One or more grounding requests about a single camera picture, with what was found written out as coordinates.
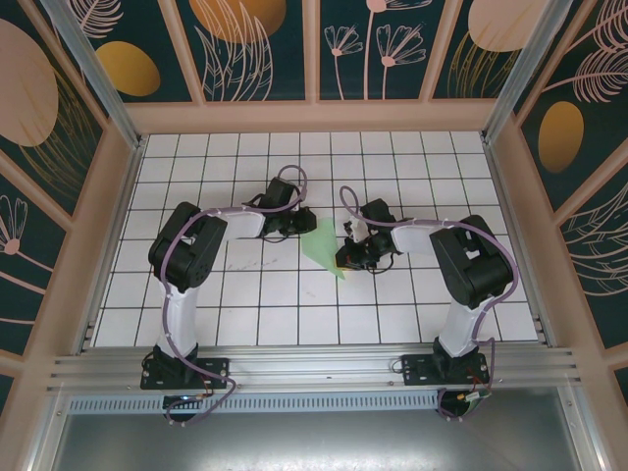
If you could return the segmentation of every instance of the purple cable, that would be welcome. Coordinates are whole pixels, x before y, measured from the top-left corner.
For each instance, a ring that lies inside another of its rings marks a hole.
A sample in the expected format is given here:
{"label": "purple cable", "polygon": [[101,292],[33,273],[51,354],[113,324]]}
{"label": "purple cable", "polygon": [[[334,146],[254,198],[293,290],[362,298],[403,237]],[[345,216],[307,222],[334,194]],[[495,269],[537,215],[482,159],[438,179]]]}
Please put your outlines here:
{"label": "purple cable", "polygon": [[173,420],[173,418],[170,415],[171,410],[173,409],[173,407],[177,407],[180,404],[184,404],[184,403],[190,403],[190,402],[198,402],[202,399],[197,399],[197,398],[193,398],[193,399],[185,399],[185,400],[178,400],[176,402],[173,402],[168,409],[166,409],[166,418],[168,419],[168,422],[170,423],[170,425],[174,425],[174,424],[179,424],[181,427],[185,427],[185,424],[188,425],[193,425],[197,422],[200,422],[201,420],[205,419],[209,414],[211,414],[215,409],[217,409],[218,407],[220,407],[220,405],[225,402],[225,400],[227,400],[227,398],[234,393],[234,390],[237,387],[237,383],[236,381],[234,381],[232,378],[226,377],[226,376],[221,376],[221,375],[217,375],[216,373],[212,373],[211,371],[207,371],[203,368],[200,368],[199,366],[196,366],[195,364],[193,364],[192,362],[188,361],[179,351],[179,349],[177,348],[177,346],[175,345],[175,343],[172,341],[171,339],[171,332],[170,329],[168,327],[168,306],[170,304],[170,298],[172,297],[171,295],[171,289],[170,289],[170,285],[168,284],[168,280],[166,279],[166,268],[168,267],[168,262],[170,261],[170,257],[172,256],[173,252],[175,251],[175,247],[177,246],[177,244],[179,243],[179,241],[183,238],[183,236],[185,235],[185,233],[187,232],[187,230],[192,227],[192,225],[198,221],[200,218],[203,218],[205,216],[220,216],[221,214],[233,214],[233,213],[239,213],[242,211],[251,211],[251,212],[255,212],[255,213],[279,213],[281,211],[286,211],[289,209],[292,209],[294,206],[296,206],[298,203],[300,203],[301,201],[305,200],[305,196],[307,195],[307,174],[305,173],[305,171],[303,169],[301,169],[300,167],[296,166],[296,165],[286,165],[285,167],[282,167],[279,170],[278,173],[278,177],[280,177],[282,175],[282,173],[287,170],[287,169],[296,169],[298,170],[298,172],[303,175],[303,187],[301,188],[301,190],[298,192],[298,195],[296,197],[296,199],[294,199],[293,201],[291,201],[290,203],[281,206],[279,208],[273,208],[273,209],[261,209],[261,208],[252,208],[249,206],[245,206],[242,205],[241,207],[230,207],[230,208],[212,208],[212,209],[207,209],[205,211],[201,211],[200,213],[194,215],[193,217],[191,217],[181,228],[181,230],[179,231],[179,233],[177,234],[177,236],[175,236],[175,238],[173,239],[172,243],[168,246],[168,250],[166,250],[166,254],[164,255],[164,260],[162,262],[161,265],[161,270],[159,273],[159,279],[162,283],[162,285],[164,286],[164,289],[166,290],[166,296],[164,298],[164,308],[162,311],[162,327],[164,329],[164,334],[166,335],[166,341],[168,342],[168,345],[170,346],[170,348],[172,349],[173,353],[175,354],[175,356],[180,360],[180,362],[185,365],[186,367],[188,367],[189,369],[199,373],[201,376],[203,377],[209,377],[209,378],[213,378],[215,380],[220,380],[220,381],[226,381],[227,383],[230,383],[232,386],[231,388],[220,398],[216,401],[216,403],[214,405],[212,405],[211,407],[209,407],[205,412],[201,413],[201,414],[196,414],[194,415],[191,419],[185,421],[185,422],[175,422]]}
{"label": "purple cable", "polygon": [[[351,206],[349,206],[349,204],[346,202],[346,200],[344,199],[344,195],[343,193],[345,191],[348,191],[349,193],[351,193],[351,195],[353,196],[353,201],[355,204],[355,209],[351,208]],[[480,327],[482,326],[482,321],[484,321],[484,318],[487,315],[487,312],[495,307],[497,304],[499,304],[500,302],[506,300],[508,297],[510,297],[514,291],[517,289],[517,286],[519,285],[519,270],[517,269],[517,264],[514,261],[514,258],[512,257],[512,255],[510,255],[508,253],[508,251],[506,250],[506,248],[499,243],[499,241],[494,238],[492,235],[482,231],[481,229],[478,229],[474,226],[471,226],[469,224],[465,224],[465,223],[461,223],[459,221],[439,221],[436,219],[413,219],[410,221],[399,221],[396,223],[382,223],[379,221],[375,221],[372,219],[368,219],[365,218],[364,216],[362,216],[359,213],[359,203],[358,203],[358,199],[357,199],[357,194],[355,194],[355,191],[353,191],[353,189],[350,186],[347,185],[343,185],[340,187],[340,201],[342,202],[342,205],[344,206],[344,209],[346,209],[349,214],[351,216],[353,216],[354,218],[357,218],[361,221],[364,221],[367,224],[373,225],[373,226],[380,226],[380,227],[384,227],[384,228],[400,228],[402,226],[430,226],[430,227],[454,227],[454,228],[460,228],[460,229],[464,229],[466,231],[469,231],[471,233],[475,233],[478,236],[483,237],[484,239],[486,239],[487,241],[489,241],[490,243],[492,243],[497,250],[499,250],[501,252],[501,254],[505,257],[505,259],[507,260],[508,264],[510,265],[510,268],[512,269],[512,285],[510,286],[510,288],[503,293],[501,296],[499,297],[495,297],[493,299],[491,299],[486,306],[484,306],[484,308],[482,309],[482,312],[480,312],[480,315],[478,316],[478,320],[475,323],[475,326],[473,326],[473,331],[471,333],[471,340],[473,342],[475,342],[477,345],[487,345],[490,344],[491,345],[491,371],[489,373],[489,384],[488,384],[488,388],[490,389],[491,386],[493,385],[493,374],[495,372],[495,350],[496,350],[496,341],[495,338],[491,337],[490,339],[486,340],[486,341],[479,341],[478,340],[478,332],[480,331]],[[446,393],[446,389],[443,388],[441,390],[439,390],[439,396],[438,396],[438,412],[441,415],[441,417],[444,418],[453,418],[455,417],[453,414],[451,414],[450,412],[444,410],[441,407],[441,402],[443,400],[443,396]]]}

